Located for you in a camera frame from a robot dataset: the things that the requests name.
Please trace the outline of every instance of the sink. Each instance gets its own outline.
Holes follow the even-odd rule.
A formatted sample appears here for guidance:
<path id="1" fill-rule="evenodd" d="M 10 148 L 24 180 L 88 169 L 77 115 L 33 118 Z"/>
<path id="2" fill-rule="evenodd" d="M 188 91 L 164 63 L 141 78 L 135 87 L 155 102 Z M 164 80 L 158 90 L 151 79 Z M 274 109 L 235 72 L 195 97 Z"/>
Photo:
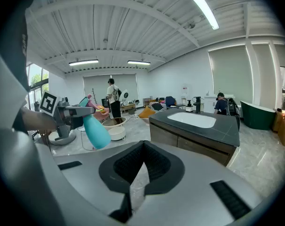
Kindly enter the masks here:
<path id="1" fill-rule="evenodd" d="M 186 113 L 186 112 L 175 113 L 169 115 L 168 118 L 174 121 L 182 122 L 185 124 L 201 128 L 211 128 L 214 126 L 216 122 L 216 119 L 213 117 L 200 115 L 200 114 Z"/>

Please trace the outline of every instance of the yellow pillow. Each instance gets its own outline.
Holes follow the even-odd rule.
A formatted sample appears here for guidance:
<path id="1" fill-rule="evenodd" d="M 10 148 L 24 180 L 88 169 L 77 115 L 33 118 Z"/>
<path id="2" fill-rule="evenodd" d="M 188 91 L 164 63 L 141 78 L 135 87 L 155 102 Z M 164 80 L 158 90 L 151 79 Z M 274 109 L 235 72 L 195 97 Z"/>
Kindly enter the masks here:
<path id="1" fill-rule="evenodd" d="M 143 112 L 141 112 L 138 117 L 139 118 L 149 118 L 150 115 L 155 114 L 156 112 L 151 110 L 150 108 L 146 107 Z"/>

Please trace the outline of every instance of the backpack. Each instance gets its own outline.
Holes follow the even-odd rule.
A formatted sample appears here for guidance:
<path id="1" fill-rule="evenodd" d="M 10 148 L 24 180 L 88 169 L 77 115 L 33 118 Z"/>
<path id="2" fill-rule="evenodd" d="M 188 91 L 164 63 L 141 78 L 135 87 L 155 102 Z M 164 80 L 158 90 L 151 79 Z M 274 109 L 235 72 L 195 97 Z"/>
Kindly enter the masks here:
<path id="1" fill-rule="evenodd" d="M 119 101 L 119 97 L 122 94 L 122 92 L 119 90 L 119 88 L 116 90 L 113 86 L 113 98 L 115 101 Z"/>

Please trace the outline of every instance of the tree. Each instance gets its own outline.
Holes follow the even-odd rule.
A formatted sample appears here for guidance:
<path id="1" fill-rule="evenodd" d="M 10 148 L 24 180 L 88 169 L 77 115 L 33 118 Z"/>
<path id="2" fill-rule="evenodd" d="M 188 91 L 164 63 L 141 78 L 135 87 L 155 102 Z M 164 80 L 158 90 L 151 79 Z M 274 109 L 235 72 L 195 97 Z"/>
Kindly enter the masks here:
<path id="1" fill-rule="evenodd" d="M 47 78 L 48 78 L 48 73 L 43 74 L 42 79 L 45 80 Z M 37 73 L 32 77 L 31 85 L 33 85 L 39 81 L 41 81 L 41 74 Z M 44 92 L 45 90 L 48 90 L 48 84 L 42 85 L 42 92 Z"/>

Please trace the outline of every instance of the counter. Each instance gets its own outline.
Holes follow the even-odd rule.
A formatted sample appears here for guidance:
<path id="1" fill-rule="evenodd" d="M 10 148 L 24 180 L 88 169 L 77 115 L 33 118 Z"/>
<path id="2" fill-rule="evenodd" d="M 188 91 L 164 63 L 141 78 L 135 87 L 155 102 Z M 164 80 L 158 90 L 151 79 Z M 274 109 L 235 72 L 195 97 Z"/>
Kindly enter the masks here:
<path id="1" fill-rule="evenodd" d="M 190 114 L 181 109 L 169 109 L 150 116 L 152 141 L 204 154 L 223 165 L 228 164 L 240 146 L 236 118 L 201 112 L 201 115 L 213 117 L 216 121 L 211 128 L 200 128 L 168 118 L 175 113 Z"/>

